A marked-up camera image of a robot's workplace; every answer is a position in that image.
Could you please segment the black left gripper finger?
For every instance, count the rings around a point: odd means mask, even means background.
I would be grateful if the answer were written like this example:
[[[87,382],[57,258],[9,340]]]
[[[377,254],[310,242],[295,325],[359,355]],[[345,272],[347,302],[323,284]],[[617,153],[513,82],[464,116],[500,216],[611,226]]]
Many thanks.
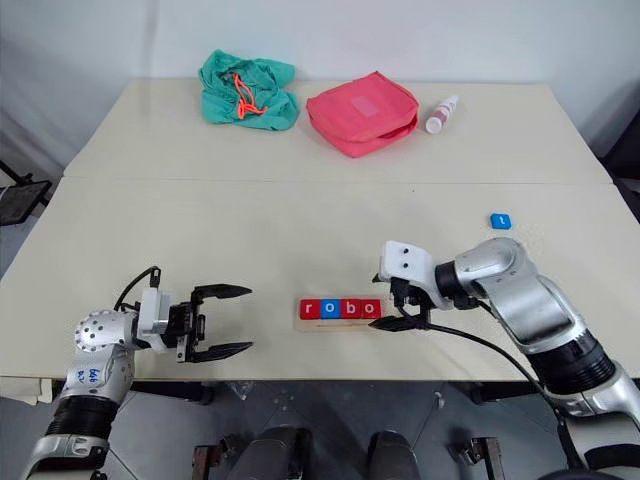
[[[251,348],[253,342],[226,343],[209,347],[206,351],[192,350],[189,356],[190,363],[205,363],[230,358]]]
[[[229,299],[251,294],[252,290],[247,287],[231,284],[211,284],[196,286],[191,293],[191,304],[201,305],[205,299]]]

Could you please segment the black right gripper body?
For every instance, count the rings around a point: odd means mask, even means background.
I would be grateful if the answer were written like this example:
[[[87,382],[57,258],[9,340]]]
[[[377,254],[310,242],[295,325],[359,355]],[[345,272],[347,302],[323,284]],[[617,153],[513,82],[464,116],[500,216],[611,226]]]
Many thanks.
[[[430,323],[433,302],[428,293],[417,286],[410,284],[408,280],[392,277],[390,281],[390,293],[394,306],[404,316],[409,317],[405,309],[406,305],[418,307],[419,313],[412,315],[415,323]]]

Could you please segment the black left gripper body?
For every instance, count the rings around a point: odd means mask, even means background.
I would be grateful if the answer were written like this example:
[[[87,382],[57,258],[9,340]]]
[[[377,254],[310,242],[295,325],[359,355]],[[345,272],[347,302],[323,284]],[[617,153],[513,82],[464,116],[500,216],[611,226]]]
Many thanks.
[[[191,299],[169,307],[166,327],[166,346],[176,350],[178,363],[202,363],[206,361],[204,351],[196,347],[205,338],[206,317],[200,313],[202,299]]]

